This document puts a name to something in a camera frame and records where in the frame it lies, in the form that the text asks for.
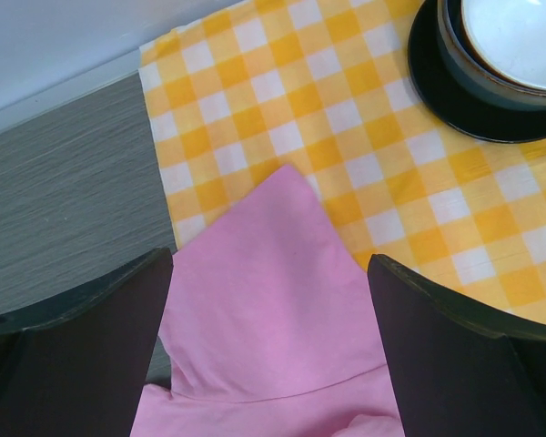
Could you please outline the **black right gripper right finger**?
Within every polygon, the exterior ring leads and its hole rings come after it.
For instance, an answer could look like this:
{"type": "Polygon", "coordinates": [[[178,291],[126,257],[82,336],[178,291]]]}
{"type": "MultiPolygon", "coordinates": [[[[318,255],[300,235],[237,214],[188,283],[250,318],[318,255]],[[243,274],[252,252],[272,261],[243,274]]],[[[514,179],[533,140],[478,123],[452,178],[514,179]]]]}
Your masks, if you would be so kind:
{"type": "Polygon", "coordinates": [[[368,280],[408,436],[546,436],[546,325],[382,254],[368,280]]]}

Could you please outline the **white bowl with dark rim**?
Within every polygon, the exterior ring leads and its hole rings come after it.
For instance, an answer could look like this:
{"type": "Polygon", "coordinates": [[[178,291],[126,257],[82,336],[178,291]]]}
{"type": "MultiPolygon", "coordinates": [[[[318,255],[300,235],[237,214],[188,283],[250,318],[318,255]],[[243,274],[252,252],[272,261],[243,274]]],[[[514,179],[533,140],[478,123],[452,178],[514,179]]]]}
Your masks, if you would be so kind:
{"type": "Polygon", "coordinates": [[[422,102],[496,143],[546,138],[546,1],[425,1],[409,31],[422,102]]]}

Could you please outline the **pink t shirt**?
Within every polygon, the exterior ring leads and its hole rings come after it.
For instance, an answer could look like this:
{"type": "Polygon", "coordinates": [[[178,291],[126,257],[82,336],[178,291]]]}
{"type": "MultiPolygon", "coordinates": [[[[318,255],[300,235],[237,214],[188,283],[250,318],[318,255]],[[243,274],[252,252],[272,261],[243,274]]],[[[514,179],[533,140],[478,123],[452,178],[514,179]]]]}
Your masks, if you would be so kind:
{"type": "Polygon", "coordinates": [[[365,271],[280,168],[173,258],[135,436],[400,436],[365,271]]]}

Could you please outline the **orange checkered cloth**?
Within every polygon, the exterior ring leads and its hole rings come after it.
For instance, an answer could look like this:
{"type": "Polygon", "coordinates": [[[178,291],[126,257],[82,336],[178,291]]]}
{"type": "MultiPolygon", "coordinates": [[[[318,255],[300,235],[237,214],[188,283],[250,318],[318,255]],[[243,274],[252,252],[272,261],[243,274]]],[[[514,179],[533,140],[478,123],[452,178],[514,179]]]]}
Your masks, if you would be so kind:
{"type": "Polygon", "coordinates": [[[285,164],[361,266],[384,253],[546,323],[546,139],[443,125],[411,86],[416,1],[244,1],[140,49],[178,246],[285,164]]]}

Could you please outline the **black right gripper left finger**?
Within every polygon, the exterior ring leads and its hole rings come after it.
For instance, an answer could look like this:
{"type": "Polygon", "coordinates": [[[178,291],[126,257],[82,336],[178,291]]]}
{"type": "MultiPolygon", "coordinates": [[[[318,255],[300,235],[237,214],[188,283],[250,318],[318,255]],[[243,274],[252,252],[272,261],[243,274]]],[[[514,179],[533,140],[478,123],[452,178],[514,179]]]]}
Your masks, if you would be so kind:
{"type": "Polygon", "coordinates": [[[80,286],[0,314],[0,436],[127,436],[173,269],[152,249],[80,286]]]}

